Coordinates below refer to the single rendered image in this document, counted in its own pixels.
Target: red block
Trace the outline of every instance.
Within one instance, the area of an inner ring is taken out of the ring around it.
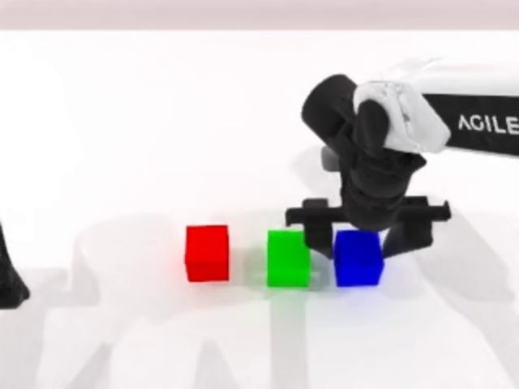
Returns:
[[[190,282],[229,280],[229,229],[226,225],[188,226],[187,279]]]

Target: white table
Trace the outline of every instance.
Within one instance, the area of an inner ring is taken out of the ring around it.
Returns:
[[[0,35],[2,222],[33,297],[0,313],[7,389],[519,387],[513,158],[428,157],[435,245],[374,289],[264,285],[264,240],[337,202],[300,106],[321,79],[405,56],[513,52],[519,34]],[[188,224],[226,223],[229,284],[188,284]]]

